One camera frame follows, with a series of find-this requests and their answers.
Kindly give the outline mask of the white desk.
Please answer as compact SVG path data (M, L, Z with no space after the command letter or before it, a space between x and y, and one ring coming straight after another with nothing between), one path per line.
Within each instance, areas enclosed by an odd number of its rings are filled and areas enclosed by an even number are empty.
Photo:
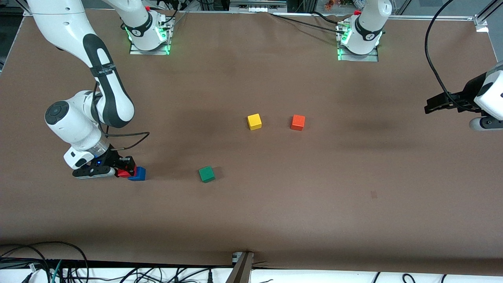
M177 268L141 268L124 280L124 283L174 283ZM90 268L88 283L120 283L132 268ZM208 271L199 274L201 268L188 268L182 271L180 282L208 283ZM72 277L66 279L67 269L63 269L65 280L61 283L86 283L86 268L72 271ZM231 268L212 270L213 283L225 283ZM0 269L0 283L22 283L31 274L30 268ZM255 269L251 271L250 283L372 283L377 272L343 272L307 269ZM381 272L375 283L503 283L503 276L469 276L449 274L426 274L412 272ZM50 283L43 270L31 275L29 283Z

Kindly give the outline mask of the green wooden block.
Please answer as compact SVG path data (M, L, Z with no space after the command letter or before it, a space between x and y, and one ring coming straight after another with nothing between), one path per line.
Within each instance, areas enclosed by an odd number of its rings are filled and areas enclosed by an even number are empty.
M215 172L211 166L206 166L198 170L203 183L208 183L216 179Z

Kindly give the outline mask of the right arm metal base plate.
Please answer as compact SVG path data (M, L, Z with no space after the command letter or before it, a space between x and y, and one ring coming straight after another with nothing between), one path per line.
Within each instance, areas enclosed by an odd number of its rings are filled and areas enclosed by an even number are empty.
M128 34L130 54L169 55L174 31L174 18L159 22L148 30L144 37Z

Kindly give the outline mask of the aluminium table bracket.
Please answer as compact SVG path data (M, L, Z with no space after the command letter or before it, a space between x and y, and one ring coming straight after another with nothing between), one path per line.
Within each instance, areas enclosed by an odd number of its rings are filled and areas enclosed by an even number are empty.
M482 32L482 33L488 33L488 23L487 23L487 17L482 14L480 15L474 15L473 17L473 22L475 24L476 32Z

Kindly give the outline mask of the blue wooden block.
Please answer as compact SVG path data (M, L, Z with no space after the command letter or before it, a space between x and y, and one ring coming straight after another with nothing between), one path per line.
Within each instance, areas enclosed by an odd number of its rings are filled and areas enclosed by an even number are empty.
M136 166L135 167L135 172L133 176L129 176L127 178L128 180L131 181L145 181L146 179L146 169L141 166Z

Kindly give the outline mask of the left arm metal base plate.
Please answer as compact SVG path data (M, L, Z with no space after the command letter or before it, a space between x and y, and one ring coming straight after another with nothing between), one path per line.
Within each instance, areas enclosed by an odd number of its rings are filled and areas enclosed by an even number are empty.
M353 62L378 62L378 48L373 48L369 54L355 54L347 49L346 46L338 45L338 60Z

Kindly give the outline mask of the grey socket strip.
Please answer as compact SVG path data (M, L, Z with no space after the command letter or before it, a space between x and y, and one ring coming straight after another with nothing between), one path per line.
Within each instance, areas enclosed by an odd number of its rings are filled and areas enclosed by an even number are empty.
M287 13L287 0L229 0L229 11L238 13Z

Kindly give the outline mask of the brown paper table cover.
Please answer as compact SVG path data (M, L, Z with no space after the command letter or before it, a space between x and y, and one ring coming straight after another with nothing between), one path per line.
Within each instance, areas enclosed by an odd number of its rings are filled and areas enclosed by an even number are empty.
M427 21L387 22L378 62L260 14L190 13L171 54L129 53L111 10L87 10L150 136L122 155L144 182L78 180L45 124L91 90L87 66L23 21L0 75L0 244L65 241L88 260L503 275L503 131L424 114L441 92ZM262 127L250 130L247 116ZM291 130L294 114L303 131ZM214 181L198 170L211 166Z

